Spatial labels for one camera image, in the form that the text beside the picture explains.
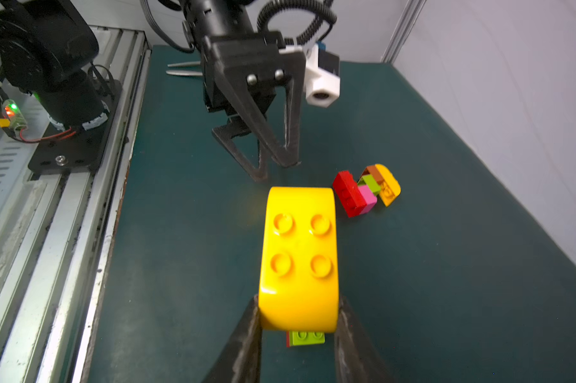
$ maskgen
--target pink lego brick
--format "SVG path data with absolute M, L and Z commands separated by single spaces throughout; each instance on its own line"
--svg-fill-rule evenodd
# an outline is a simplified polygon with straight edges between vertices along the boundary
M 373 206 L 375 206 L 375 204 L 377 203 L 377 197 L 373 195 L 373 192 L 370 191 L 369 187 L 366 185 L 359 186 L 358 191 L 360 191 L 360 195 L 363 196 L 364 202 L 366 203 L 366 206 L 360 212 L 360 215 L 366 214 L 371 209 L 373 209 Z

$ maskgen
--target lego brick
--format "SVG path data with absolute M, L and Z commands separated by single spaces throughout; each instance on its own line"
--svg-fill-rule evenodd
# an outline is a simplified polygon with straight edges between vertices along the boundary
M 332 189 L 269 191 L 258 307 L 265 330 L 335 331 L 339 274 Z
M 373 195 L 379 194 L 382 190 L 382 187 L 375 181 L 372 175 L 367 174 L 363 175 L 360 180 L 358 181 L 358 186 L 366 185 L 369 187 L 369 190 L 373 193 Z
M 378 185 L 381 185 L 382 182 L 384 182 L 384 178 L 382 176 L 382 174 L 379 172 L 379 170 L 377 170 L 375 165 L 369 165 L 367 166 L 363 173 L 360 175 L 360 177 L 362 177 L 363 175 L 367 175 L 370 174 L 373 176 L 373 179 L 375 179 L 375 182 L 377 182 Z
M 392 201 L 394 201 L 400 194 L 399 182 L 397 182 L 387 167 L 381 164 L 376 164 L 375 166 L 384 178 L 384 182 L 381 184 L 382 190 L 379 192 L 379 197 L 382 199 L 384 205 L 389 206 L 390 203 L 392 203 Z
M 333 181 L 333 189 L 349 218 L 360 214 L 365 208 L 364 198 L 358 191 L 358 185 L 347 170 L 339 172 Z
M 303 332 L 291 331 L 290 332 L 290 345 L 291 346 L 309 346 L 311 344 L 324 344 L 326 336 L 320 332 Z
M 366 185 L 359 186 L 358 191 L 360 191 L 360 194 L 362 194 L 364 201 L 366 202 L 366 207 L 360 212 L 360 215 L 366 214 L 373 209 L 373 206 L 377 203 L 377 197 L 373 195 L 369 187 Z

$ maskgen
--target lego stud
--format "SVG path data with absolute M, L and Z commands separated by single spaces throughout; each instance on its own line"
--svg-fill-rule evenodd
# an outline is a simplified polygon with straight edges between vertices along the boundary
M 277 253 L 271 257 L 271 270 L 277 276 L 286 275 L 292 268 L 292 258 L 288 254 Z
M 317 254 L 309 262 L 311 274 L 316 278 L 324 278 L 330 274 L 333 263 L 327 256 Z
M 392 194 L 392 191 L 390 190 L 390 188 L 388 187 L 388 184 L 386 184 L 385 182 L 382 183 L 382 194 L 384 195 L 384 197 L 386 198 L 391 198 L 394 195 Z
M 273 231 L 278 235 L 289 232 L 290 229 L 292 229 L 292 225 L 294 225 L 294 220 L 292 220 L 292 216 L 287 213 L 280 213 L 273 219 Z
M 314 235 L 324 235 L 330 230 L 330 219 L 322 214 L 316 214 L 311 218 L 309 232 Z

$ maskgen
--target red wire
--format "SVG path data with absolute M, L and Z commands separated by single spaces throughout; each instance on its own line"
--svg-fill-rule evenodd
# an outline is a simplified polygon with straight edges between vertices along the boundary
M 69 137 L 74 136 L 76 133 L 77 133 L 77 131 L 75 131 L 75 132 L 73 132 L 73 133 L 71 133 L 71 134 L 68 134 L 68 135 L 66 135 L 66 136 L 64 136 L 64 137 L 61 137 L 61 138 L 58 139 L 58 141 L 66 140 L 66 139 L 68 139 Z
M 54 138 L 56 138 L 56 137 L 61 137 L 61 136 L 65 135 L 65 134 L 69 133 L 71 130 L 73 130 L 72 128 L 69 128 L 69 130 L 64 131 L 64 132 L 60 132 L 59 134 L 48 135 L 47 137 L 42 137 L 42 138 L 40 138 L 40 139 L 27 140 L 27 139 L 25 139 L 24 137 L 22 137 L 22 132 L 25 131 L 26 129 L 27 129 L 27 128 L 23 128 L 23 129 L 20 131 L 19 136 L 20 136 L 20 139 L 21 139 L 22 141 L 28 142 L 28 143 L 41 142 L 41 141 L 44 141 L 44 140 L 49 140 L 49 139 L 54 139 Z M 75 132 L 69 134 L 67 137 L 71 137 L 73 134 L 75 134 Z

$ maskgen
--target brown lego brick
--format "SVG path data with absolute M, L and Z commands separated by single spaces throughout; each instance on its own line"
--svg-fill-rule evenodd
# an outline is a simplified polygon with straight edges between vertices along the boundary
M 375 165 L 367 166 L 360 177 L 362 177 L 363 175 L 367 175 L 367 174 L 372 175 L 373 179 L 375 179 L 375 181 L 379 185 L 381 185 L 382 182 L 384 182 L 384 178 L 382 177 L 382 174 L 379 172 L 379 170 L 377 170 Z

